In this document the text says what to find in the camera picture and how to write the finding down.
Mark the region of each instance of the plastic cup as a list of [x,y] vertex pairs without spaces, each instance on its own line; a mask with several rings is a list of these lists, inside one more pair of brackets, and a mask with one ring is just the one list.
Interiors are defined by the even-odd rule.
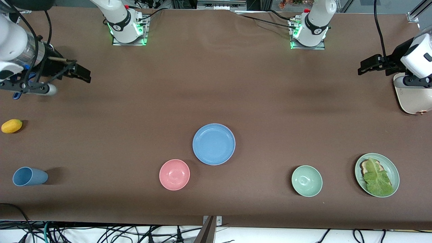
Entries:
[[40,185],[48,180],[48,174],[40,169],[21,167],[13,174],[12,181],[16,186]]

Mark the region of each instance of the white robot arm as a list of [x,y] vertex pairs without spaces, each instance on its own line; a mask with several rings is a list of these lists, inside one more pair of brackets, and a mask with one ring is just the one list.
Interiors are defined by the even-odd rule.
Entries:
[[395,78],[397,88],[432,88],[432,28],[400,44],[386,58],[375,54],[360,62],[358,74],[385,70],[387,76],[403,73]]
[[[43,42],[35,33],[17,25],[17,9],[48,10],[54,0],[0,0],[0,89],[18,94],[54,95],[57,88],[50,83],[63,76],[82,79],[90,83],[90,71],[68,60]],[[40,77],[51,77],[38,82]]]
[[334,0],[315,0],[310,12],[295,17],[299,19],[299,29],[294,32],[293,38],[307,47],[318,45],[325,38],[328,24],[336,9]]
[[120,0],[90,0],[102,11],[112,35],[122,43],[130,43],[143,35],[140,25],[141,12],[126,9]]

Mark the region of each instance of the brown tablecloth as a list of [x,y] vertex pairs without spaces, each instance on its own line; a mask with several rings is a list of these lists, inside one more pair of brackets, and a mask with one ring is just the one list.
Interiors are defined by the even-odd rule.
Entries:
[[[145,47],[112,46],[98,9],[49,13],[51,43],[90,69],[92,83],[56,81],[52,97],[0,92],[1,121],[27,120],[21,132],[0,134],[0,202],[30,219],[201,224],[202,215],[222,215],[230,226],[432,227],[432,118],[404,114],[384,72],[357,75],[361,60],[381,52],[373,15],[336,14],[326,50],[306,51],[290,49],[286,28],[223,10],[164,10]],[[43,12],[28,19],[47,38]],[[379,20],[388,53],[418,32],[404,15]],[[220,166],[192,151],[195,132],[213,122],[237,144]],[[369,152],[399,170],[389,198],[357,185],[354,164]],[[173,158],[191,170],[175,192],[158,179]],[[304,164],[324,180],[312,198],[290,184]],[[14,186],[22,166],[46,170],[48,185]],[[0,218],[20,214],[0,207]]]

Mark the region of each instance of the metal frame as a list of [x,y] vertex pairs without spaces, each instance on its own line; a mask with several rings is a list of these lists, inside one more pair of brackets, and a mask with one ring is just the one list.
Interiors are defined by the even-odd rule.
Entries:
[[407,13],[407,19],[410,23],[416,23],[419,21],[418,17],[422,14],[426,9],[428,9],[432,5],[432,0],[423,0],[421,1],[413,10]]
[[340,11],[341,13],[346,13],[349,9],[349,7],[351,7],[351,4],[354,2],[354,0],[348,0],[348,2],[343,6],[342,10]]
[[216,234],[217,216],[208,216],[206,222],[195,238],[194,243],[214,243]]

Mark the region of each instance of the toy lemon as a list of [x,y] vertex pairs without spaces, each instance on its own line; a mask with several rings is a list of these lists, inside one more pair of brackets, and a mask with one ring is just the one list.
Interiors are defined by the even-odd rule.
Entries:
[[7,122],[1,125],[1,131],[4,133],[14,133],[21,129],[22,121],[18,119],[8,120]]

